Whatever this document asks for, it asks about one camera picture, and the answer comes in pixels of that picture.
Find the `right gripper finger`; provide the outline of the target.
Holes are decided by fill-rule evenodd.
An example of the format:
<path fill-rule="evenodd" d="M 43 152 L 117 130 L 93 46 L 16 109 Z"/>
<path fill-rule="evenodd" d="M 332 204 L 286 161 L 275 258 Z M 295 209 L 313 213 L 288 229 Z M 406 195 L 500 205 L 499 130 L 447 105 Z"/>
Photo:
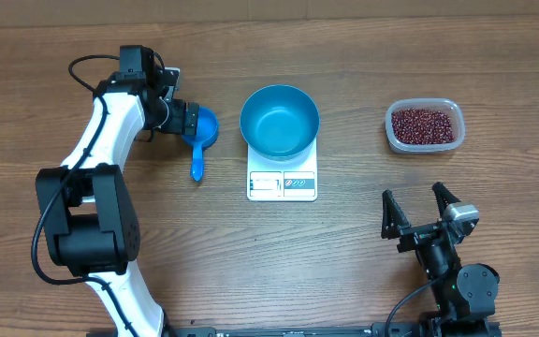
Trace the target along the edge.
<path fill-rule="evenodd" d="M 459 199 L 441 182 L 435 183 L 431 189 L 434 192 L 440 216 L 444 215 L 444 210 L 449 204 L 459 202 Z"/>
<path fill-rule="evenodd" d="M 396 202 L 390 190 L 382 193 L 383 220 L 382 234 L 402 234 L 411 227 L 400 205 Z"/>

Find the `blue plastic measuring scoop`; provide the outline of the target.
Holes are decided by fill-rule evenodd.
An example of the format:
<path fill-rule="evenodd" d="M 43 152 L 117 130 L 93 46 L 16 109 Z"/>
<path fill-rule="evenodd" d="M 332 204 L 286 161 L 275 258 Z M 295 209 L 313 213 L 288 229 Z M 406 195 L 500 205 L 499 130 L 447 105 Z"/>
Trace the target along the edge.
<path fill-rule="evenodd" d="M 197 118 L 197 133 L 182 139 L 192 148 L 191 177 L 198 183 L 204 175 L 204 151 L 211 147 L 219 136 L 219 121 L 212 110 L 200 107 Z"/>

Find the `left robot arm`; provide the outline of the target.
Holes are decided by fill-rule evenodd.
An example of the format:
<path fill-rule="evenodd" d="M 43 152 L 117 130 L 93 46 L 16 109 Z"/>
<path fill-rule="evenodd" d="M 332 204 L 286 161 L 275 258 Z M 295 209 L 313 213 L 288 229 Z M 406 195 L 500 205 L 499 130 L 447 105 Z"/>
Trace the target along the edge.
<path fill-rule="evenodd" d="M 140 232 L 124 166 L 142 130 L 193 136 L 200 108 L 175 98 L 180 71 L 130 68 L 92 91 L 93 114 L 76 148 L 36 176 L 40 218 L 31 243 L 36 274 L 51 285 L 86 284 L 116 336 L 171 336 L 168 316 L 139 270 Z"/>

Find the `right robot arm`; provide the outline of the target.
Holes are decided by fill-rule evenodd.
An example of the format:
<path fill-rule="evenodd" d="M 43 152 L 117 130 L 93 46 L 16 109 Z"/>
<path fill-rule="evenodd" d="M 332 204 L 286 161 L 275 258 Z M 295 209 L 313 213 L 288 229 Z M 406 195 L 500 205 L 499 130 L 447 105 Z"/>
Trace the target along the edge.
<path fill-rule="evenodd" d="M 381 237 L 397 239 L 401 253 L 413 251 L 428 282 L 400 300 L 385 323 L 372 328 L 384 336 L 500 336 L 500 325 L 488 321 L 495 314 L 500 275 L 487 264 L 463 265 L 456 250 L 475 229 L 479 211 L 440 182 L 432 191 L 439 218 L 418 227 L 411 225 L 391 191 L 382 194 Z M 422 313 L 416 323 L 395 323 L 399 309 L 428 288 L 437 309 Z"/>

